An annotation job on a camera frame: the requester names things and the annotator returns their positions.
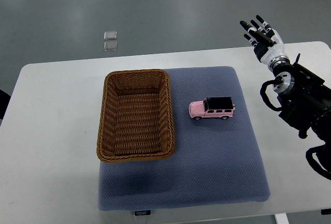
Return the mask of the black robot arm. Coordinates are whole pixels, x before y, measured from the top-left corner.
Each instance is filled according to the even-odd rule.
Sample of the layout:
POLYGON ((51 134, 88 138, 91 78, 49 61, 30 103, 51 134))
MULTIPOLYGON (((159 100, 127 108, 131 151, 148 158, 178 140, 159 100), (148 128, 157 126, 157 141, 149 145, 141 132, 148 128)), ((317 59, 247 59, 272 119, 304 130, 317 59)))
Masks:
POLYGON ((284 55, 272 58, 267 65, 275 78, 262 84, 263 102, 297 129, 301 139, 311 129, 324 141, 306 151, 306 160, 316 173, 330 179, 330 88, 322 78, 298 62, 291 64, 284 55))

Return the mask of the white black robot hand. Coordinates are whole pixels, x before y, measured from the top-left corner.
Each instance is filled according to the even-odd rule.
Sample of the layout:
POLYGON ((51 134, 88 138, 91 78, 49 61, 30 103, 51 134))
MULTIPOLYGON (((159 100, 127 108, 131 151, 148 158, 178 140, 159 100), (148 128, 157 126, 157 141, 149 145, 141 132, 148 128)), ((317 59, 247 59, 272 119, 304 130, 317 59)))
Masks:
POLYGON ((288 63, 289 58, 284 52, 284 43, 278 32, 261 16, 256 15, 256 19, 259 23, 255 20, 250 23, 241 20, 239 23, 246 31, 244 37, 253 46, 258 61, 272 71, 276 62, 288 63))

